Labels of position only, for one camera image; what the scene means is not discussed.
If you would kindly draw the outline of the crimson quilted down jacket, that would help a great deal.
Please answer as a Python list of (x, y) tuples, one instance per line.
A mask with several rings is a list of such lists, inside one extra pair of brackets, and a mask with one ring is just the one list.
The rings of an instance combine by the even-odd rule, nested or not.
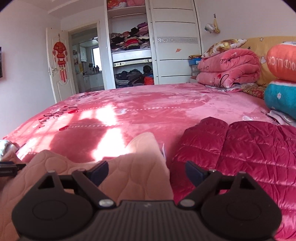
[(281, 209), (278, 240), (295, 239), (295, 128), (263, 121), (227, 124), (208, 117), (186, 129), (170, 163), (174, 201), (194, 185), (185, 174), (192, 161), (203, 169), (232, 176), (248, 173)]

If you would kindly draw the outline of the red patterned bed sheet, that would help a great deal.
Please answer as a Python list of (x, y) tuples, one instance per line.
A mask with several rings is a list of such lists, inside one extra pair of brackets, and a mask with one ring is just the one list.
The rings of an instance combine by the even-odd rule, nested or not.
[(206, 87), (213, 88), (222, 92), (243, 92), (251, 96), (258, 97), (260, 99), (264, 99), (264, 92), (266, 90), (266, 87), (259, 86), (256, 83), (239, 84), (231, 88), (220, 88), (210, 85), (206, 85)]

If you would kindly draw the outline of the red chinese knot ornament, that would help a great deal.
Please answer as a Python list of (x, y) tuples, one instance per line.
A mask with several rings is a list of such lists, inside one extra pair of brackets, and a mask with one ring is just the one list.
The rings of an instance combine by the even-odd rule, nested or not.
[(59, 40), (53, 45), (53, 58), (54, 62), (58, 65), (60, 80), (63, 83), (67, 81), (66, 64), (68, 61), (68, 52), (65, 44), (61, 42), (60, 34), (58, 34)]

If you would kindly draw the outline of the yellow star print headboard cover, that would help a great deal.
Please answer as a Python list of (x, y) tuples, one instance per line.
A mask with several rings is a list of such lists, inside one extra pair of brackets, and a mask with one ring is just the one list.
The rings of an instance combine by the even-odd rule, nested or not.
[(276, 77), (269, 71), (266, 54), (270, 48), (284, 42), (295, 42), (295, 37), (268, 36), (249, 38), (247, 39), (247, 42), (241, 47), (251, 50), (259, 57), (261, 73), (259, 79), (256, 82), (257, 85), (267, 87), (271, 81), (276, 79)]

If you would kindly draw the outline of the teal flower print bolster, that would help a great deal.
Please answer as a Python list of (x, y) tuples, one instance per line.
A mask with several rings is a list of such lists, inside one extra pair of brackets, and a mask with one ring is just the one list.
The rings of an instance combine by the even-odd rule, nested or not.
[(295, 83), (275, 80), (267, 85), (264, 101), (269, 109), (281, 111), (295, 119)]

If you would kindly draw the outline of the pink quilted padded coat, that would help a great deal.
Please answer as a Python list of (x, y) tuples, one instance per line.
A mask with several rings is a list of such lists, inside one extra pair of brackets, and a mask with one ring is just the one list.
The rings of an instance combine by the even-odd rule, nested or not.
[(156, 138), (152, 133), (136, 136), (123, 155), (100, 162), (74, 163), (48, 150), (41, 151), (18, 172), (16, 177), (1, 178), (1, 240), (17, 240), (11, 220), (16, 204), (48, 171), (70, 175), (86, 170), (87, 177), (119, 204), (122, 200), (172, 200), (170, 173)]

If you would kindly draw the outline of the orange good luck bolster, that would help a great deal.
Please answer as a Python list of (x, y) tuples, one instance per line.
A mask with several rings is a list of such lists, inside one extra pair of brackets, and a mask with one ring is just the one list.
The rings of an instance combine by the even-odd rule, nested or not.
[(295, 42), (284, 42), (267, 52), (267, 67), (277, 79), (295, 82), (295, 50)]

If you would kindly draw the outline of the folded pink fleece blanket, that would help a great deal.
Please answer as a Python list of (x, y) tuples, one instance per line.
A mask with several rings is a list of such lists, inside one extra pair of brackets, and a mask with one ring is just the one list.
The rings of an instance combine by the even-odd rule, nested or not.
[(259, 80), (261, 67), (254, 52), (236, 48), (202, 59), (198, 71), (198, 83), (229, 89), (235, 85), (255, 83)]

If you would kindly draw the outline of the dark folded clothes pile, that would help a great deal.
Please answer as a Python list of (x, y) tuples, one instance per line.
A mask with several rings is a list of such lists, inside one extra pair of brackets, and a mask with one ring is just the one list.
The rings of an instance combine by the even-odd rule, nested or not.
[(116, 88), (154, 85), (154, 73), (150, 66), (145, 65), (142, 72), (138, 69), (122, 71), (114, 75), (114, 80)]

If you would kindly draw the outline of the white wardrobe with shelves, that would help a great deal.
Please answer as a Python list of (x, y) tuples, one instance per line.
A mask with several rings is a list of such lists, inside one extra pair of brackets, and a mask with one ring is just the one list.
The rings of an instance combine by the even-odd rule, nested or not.
[(202, 41), (199, 16), (194, 1), (145, 1), (143, 6), (128, 6), (109, 9), (104, 6), (104, 34), (106, 49), (102, 56), (107, 58), (104, 87), (115, 89), (114, 75), (127, 70), (129, 66), (114, 66), (111, 52), (111, 33), (122, 33), (142, 20), (147, 21), (154, 72), (154, 83), (188, 83), (191, 78), (190, 55), (201, 54)]

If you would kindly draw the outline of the wall hook with hanging ornament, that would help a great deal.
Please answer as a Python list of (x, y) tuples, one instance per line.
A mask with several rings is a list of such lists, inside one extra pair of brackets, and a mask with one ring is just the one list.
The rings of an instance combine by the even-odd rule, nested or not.
[(213, 16), (214, 16), (213, 23), (212, 24), (205, 25), (204, 29), (208, 33), (211, 33), (211, 34), (212, 33), (219, 34), (220, 33), (220, 29), (218, 28), (216, 14), (214, 14)]

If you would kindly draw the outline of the blue shoe box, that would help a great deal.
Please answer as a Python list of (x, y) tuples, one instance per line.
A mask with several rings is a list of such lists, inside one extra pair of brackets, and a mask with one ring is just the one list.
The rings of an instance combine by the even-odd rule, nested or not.
[(202, 58), (193, 58), (193, 59), (189, 59), (189, 65), (198, 65), (200, 63), (200, 61), (202, 60)]

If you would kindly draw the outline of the black wall mounted television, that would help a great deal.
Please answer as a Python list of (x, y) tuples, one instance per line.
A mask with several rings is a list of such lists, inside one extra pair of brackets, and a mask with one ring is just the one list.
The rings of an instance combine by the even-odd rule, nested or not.
[(3, 68), (2, 68), (2, 48), (0, 47), (0, 78), (3, 77)]

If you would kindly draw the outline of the light blue puffer jacket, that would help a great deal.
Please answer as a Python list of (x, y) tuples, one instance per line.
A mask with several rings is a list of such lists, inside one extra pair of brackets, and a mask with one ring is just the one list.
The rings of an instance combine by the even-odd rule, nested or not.
[(0, 148), (1, 148), (1, 159), (3, 159), (10, 152), (16, 153), (19, 150), (20, 146), (17, 143), (13, 143), (8, 140), (1, 140)]

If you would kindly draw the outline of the floral pillow on blanket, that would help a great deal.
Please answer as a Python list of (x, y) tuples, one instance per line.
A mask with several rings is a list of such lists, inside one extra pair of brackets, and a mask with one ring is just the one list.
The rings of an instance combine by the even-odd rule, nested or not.
[(213, 44), (207, 51), (203, 53), (201, 58), (210, 58), (230, 49), (236, 49), (243, 46), (247, 39), (228, 39)]

